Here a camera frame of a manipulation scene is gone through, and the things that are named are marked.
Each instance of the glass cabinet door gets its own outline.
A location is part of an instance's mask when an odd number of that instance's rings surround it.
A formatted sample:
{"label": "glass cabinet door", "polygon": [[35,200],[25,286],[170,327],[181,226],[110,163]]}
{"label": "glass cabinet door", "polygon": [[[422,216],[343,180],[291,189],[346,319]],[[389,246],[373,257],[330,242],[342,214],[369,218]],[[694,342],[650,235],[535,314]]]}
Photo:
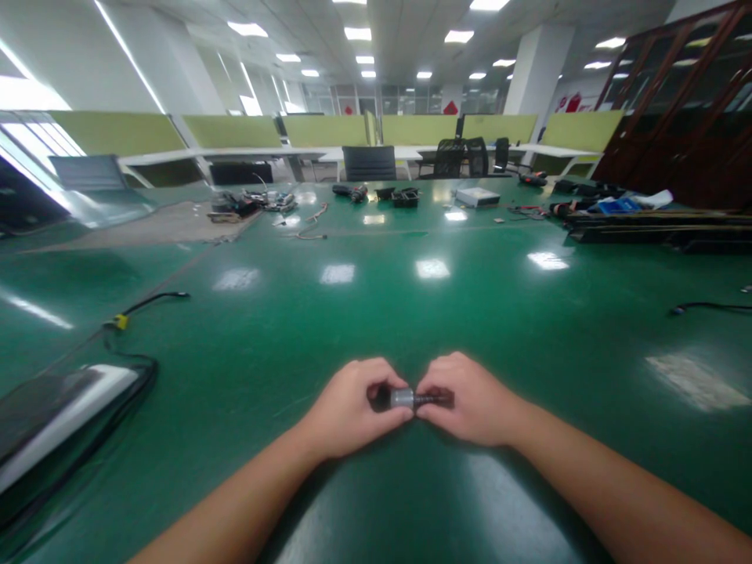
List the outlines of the glass cabinet door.
{"label": "glass cabinet door", "polygon": [[[666,135],[690,136],[700,133],[708,125],[707,121],[718,109],[727,88],[737,78],[744,80],[744,73],[750,63],[752,55],[752,13],[744,13],[737,21],[731,33],[725,39],[718,54],[697,81],[691,92],[685,99],[681,108],[671,119]],[[749,84],[742,87],[737,97],[728,105],[723,114],[716,121],[712,129],[722,133],[720,137],[726,137],[726,129],[734,130],[743,121],[743,114],[748,110]]]}
{"label": "glass cabinet door", "polygon": [[614,105],[614,110],[623,109],[625,116],[631,116],[640,107],[640,102],[648,92],[648,87],[658,75],[664,60],[669,52],[671,52],[671,46],[676,39],[676,33],[675,31],[672,34],[663,35],[653,42],[650,46],[648,56],[645,58],[645,63],[634,78],[624,99]]}
{"label": "glass cabinet door", "polygon": [[655,95],[635,124],[632,131],[634,134],[645,135],[652,132],[666,112],[674,106],[689,75],[705,55],[708,45],[727,17],[729,12],[721,12],[689,24],[692,30],[686,36],[684,45],[679,49]]}
{"label": "glass cabinet door", "polygon": [[624,87],[627,85],[627,81],[635,73],[644,46],[644,38],[627,43],[624,53],[616,63],[616,70],[613,72],[606,94],[603,96],[602,102],[598,105],[599,110],[618,110],[621,108],[624,98],[620,94],[624,94]]}

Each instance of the white desk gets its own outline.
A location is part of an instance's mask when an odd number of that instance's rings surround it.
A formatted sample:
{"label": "white desk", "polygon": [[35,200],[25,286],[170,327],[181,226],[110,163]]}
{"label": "white desk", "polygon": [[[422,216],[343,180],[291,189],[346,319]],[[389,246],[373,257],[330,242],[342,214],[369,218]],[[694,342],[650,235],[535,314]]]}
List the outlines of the white desk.
{"label": "white desk", "polygon": [[565,147],[556,147],[550,145],[538,145],[537,143],[523,143],[520,146],[511,145],[510,151],[521,151],[525,153],[522,158],[524,165],[531,165],[533,157],[537,154],[547,155],[549,157],[568,158],[569,164],[564,168],[561,176],[568,174],[574,165],[590,165],[590,171],[587,173],[587,178],[593,176],[598,163],[603,158],[603,153],[596,153],[593,151],[582,151],[578,149],[567,149]]}

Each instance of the wire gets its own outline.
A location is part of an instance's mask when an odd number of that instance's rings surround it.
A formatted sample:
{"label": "wire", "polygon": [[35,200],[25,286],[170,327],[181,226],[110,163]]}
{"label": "wire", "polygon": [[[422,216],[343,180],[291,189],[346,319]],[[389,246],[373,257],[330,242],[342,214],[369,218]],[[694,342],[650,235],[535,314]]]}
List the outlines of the wire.
{"label": "wire", "polygon": [[313,236],[313,237],[304,237],[304,236],[303,236],[303,233],[307,233],[307,232],[309,232],[310,230],[312,230],[312,229],[315,229],[315,228],[316,228],[316,226],[318,226],[318,225],[319,225],[319,216],[320,216],[321,214],[323,214],[323,213],[324,213],[324,212],[325,212],[325,211],[326,211],[327,209],[329,209],[329,204],[328,204],[328,203],[326,203],[326,202],[324,202],[324,203],[323,203],[323,204],[321,205],[321,210],[320,210],[319,212],[317,212],[317,213],[315,213],[315,214],[311,215],[311,216],[310,216],[309,218],[307,218],[307,220],[306,220],[307,222],[313,222],[313,223],[312,223],[311,225],[307,226],[307,227],[306,227],[305,229],[298,231],[298,232],[297,232],[297,233],[295,234],[295,236],[296,236],[296,237],[297,237],[298,239],[303,239],[303,240],[326,239],[326,238],[327,238],[327,236],[326,236],[326,235],[315,235],[315,236]]}

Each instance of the small metal cylinder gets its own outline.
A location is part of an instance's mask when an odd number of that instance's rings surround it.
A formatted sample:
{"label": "small metal cylinder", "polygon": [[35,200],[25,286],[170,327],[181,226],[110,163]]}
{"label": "small metal cylinder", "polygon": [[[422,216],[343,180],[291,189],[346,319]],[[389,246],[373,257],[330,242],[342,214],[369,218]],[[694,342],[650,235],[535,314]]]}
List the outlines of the small metal cylinder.
{"label": "small metal cylinder", "polygon": [[409,407],[413,408],[414,396],[410,388],[393,389],[392,397],[389,399],[389,407]]}

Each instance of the green partition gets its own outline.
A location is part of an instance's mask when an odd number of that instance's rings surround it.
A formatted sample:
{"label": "green partition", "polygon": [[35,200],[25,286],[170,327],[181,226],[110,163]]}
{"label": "green partition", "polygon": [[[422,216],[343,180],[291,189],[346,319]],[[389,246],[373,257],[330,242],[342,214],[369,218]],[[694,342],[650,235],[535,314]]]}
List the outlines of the green partition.
{"label": "green partition", "polygon": [[288,115],[282,120],[293,147],[368,145],[365,116]]}
{"label": "green partition", "polygon": [[279,147],[280,134],[271,116],[183,116],[193,137],[206,149]]}
{"label": "green partition", "polygon": [[553,114],[540,142],[543,145],[601,153],[623,116],[623,110]]}
{"label": "green partition", "polygon": [[376,128],[376,116],[370,111],[366,110],[366,135],[368,137],[368,144],[371,146],[378,145],[378,133]]}
{"label": "green partition", "polygon": [[385,145],[438,145],[442,139],[454,139],[457,116],[395,116],[381,118]]}
{"label": "green partition", "polygon": [[49,114],[88,155],[131,157],[186,148],[170,118],[162,114],[95,111]]}
{"label": "green partition", "polygon": [[495,143],[500,137],[508,137],[515,145],[518,141],[528,143],[538,116],[526,115],[466,115],[462,136],[466,139],[483,137],[486,144]]}

